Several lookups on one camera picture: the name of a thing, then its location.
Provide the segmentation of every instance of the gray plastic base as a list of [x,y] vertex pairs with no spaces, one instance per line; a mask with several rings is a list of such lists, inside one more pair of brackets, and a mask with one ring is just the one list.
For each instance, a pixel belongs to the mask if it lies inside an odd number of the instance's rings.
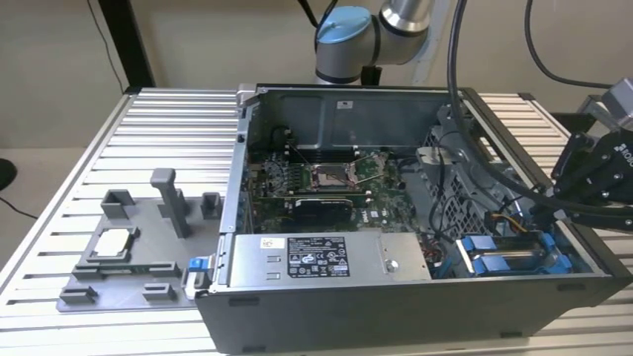
[[[187,274],[190,259],[210,256],[218,248],[220,217],[206,212],[204,220],[202,198],[187,199],[191,235],[179,239],[170,219],[163,218],[159,211],[162,204],[163,200],[156,199],[125,205],[129,220],[109,220],[105,215],[63,290],[65,298],[58,301],[61,312],[195,308],[183,291],[183,275]],[[99,237],[113,228],[126,228],[131,232],[138,228],[141,231],[121,254],[127,253],[129,260],[123,262],[115,258],[113,262],[105,259],[90,263],[89,260],[95,260]],[[97,295],[78,294],[78,291],[90,289]]]

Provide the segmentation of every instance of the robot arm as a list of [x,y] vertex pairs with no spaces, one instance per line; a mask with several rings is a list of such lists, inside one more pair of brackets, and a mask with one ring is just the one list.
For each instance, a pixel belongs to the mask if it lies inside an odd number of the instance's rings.
[[[567,143],[552,171],[556,184],[552,194],[562,200],[587,205],[630,205],[633,203],[633,85],[623,79],[603,96],[612,118],[603,118],[610,129],[603,137],[576,133]],[[552,209],[532,209],[540,225],[554,221]],[[575,223],[595,228],[633,231],[633,213],[630,217],[606,217],[570,214]]]
[[338,7],[316,37],[316,81],[355,84],[364,66],[402,65],[423,47],[432,0],[388,0],[372,16],[364,7]]

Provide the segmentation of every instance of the gray 3d-printed holder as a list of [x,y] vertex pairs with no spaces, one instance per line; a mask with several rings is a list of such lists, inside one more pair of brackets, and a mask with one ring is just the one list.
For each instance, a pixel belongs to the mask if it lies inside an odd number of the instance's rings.
[[[62,312],[195,307],[183,289],[187,266],[218,247],[222,198],[204,193],[186,199],[174,180],[172,169],[155,170],[163,199],[135,201],[127,190],[106,194],[105,216],[58,302]],[[115,241],[118,252],[101,255],[95,249],[111,230],[127,239]],[[210,276],[198,273],[195,284],[208,283]]]

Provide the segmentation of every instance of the yellow wire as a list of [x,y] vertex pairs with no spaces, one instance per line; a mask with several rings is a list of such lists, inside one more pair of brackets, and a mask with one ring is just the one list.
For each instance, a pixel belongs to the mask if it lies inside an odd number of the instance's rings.
[[519,222],[510,216],[507,215],[503,215],[503,214],[491,214],[492,217],[503,217],[504,219],[507,219],[515,226],[516,228],[522,231],[522,232],[528,232],[527,228],[524,226],[522,226],[522,224],[519,224]]

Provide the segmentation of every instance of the white wall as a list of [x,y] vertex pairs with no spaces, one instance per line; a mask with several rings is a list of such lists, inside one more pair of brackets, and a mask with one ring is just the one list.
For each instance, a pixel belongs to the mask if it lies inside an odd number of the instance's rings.
[[103,46],[85,0],[0,1],[0,148],[93,140],[122,97]]
[[[242,82],[312,81],[314,28],[295,0],[133,3],[159,85],[224,89]],[[328,1],[311,3],[320,15]],[[382,3],[340,1],[374,12]],[[575,110],[598,91],[539,73],[523,37],[524,4],[470,2],[459,82],[483,92],[532,92],[550,109]],[[536,1],[535,41],[556,73],[608,82],[633,74],[632,11],[631,0]],[[446,85],[446,53],[447,28],[427,85]],[[414,73],[414,64],[388,67],[383,83],[407,85]],[[0,147],[86,145],[119,97],[85,0],[0,0]]]
[[[235,88],[240,83],[311,83],[314,33],[296,0],[135,0],[134,8],[160,85]],[[320,19],[330,1],[312,0]],[[378,12],[383,0],[343,0]],[[384,83],[411,83],[414,65]]]

